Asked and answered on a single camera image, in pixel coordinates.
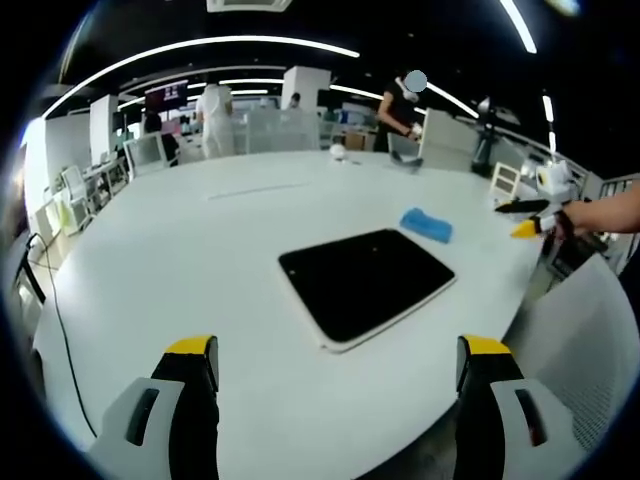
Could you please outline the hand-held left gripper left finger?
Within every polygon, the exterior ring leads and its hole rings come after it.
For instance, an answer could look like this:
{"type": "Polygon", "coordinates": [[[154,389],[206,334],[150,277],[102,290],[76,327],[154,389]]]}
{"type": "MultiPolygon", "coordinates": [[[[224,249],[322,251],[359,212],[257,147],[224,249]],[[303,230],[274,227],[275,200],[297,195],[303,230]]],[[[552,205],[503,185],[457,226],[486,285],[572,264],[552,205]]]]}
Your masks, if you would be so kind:
{"type": "Polygon", "coordinates": [[[218,339],[179,340],[106,409],[88,451],[104,479],[217,479],[218,339]]]}

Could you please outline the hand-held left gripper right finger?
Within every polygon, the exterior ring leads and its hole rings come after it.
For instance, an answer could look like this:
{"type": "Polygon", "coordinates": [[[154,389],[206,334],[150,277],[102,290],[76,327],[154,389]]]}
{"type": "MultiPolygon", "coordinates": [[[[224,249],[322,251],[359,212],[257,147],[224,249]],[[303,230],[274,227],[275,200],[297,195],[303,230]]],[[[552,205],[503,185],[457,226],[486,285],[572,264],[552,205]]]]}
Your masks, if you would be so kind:
{"type": "Polygon", "coordinates": [[[571,411],[502,342],[457,342],[456,479],[567,479],[585,451],[571,411]]]}

